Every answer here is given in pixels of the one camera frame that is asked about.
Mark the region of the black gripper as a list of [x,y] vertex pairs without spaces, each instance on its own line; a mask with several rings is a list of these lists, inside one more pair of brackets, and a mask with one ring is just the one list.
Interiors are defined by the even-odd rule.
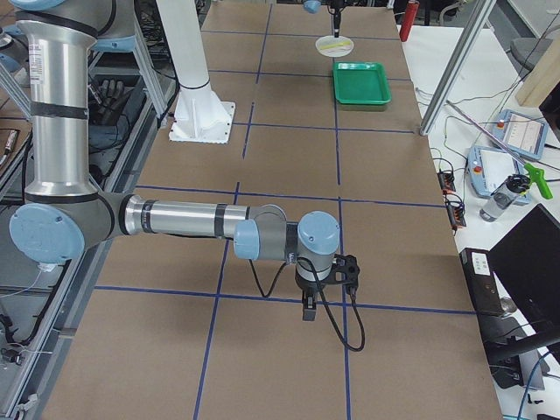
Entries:
[[302,291],[302,320],[314,321],[317,313],[316,296],[325,285],[322,281],[307,280],[298,272],[295,273],[296,284]]
[[341,23],[341,12],[342,9],[331,9],[331,15],[332,15],[332,25],[335,27],[333,29],[333,35],[335,38],[338,38],[340,36],[340,23]]

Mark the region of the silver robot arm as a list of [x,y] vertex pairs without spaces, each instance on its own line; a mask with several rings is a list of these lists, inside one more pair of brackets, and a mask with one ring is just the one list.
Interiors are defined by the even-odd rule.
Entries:
[[298,221],[275,205],[236,206],[143,199],[104,192],[89,177],[88,56],[110,42],[131,50],[140,34],[131,1],[17,1],[28,41],[34,176],[10,218],[15,246],[38,263],[62,264],[121,235],[230,240],[237,257],[294,265],[303,317],[324,288],[341,284],[340,225],[314,211]]
[[338,38],[340,36],[342,11],[347,7],[347,2],[345,0],[303,1],[304,10],[311,14],[318,13],[319,8],[323,5],[327,8],[328,13],[332,17],[332,34],[335,38]]

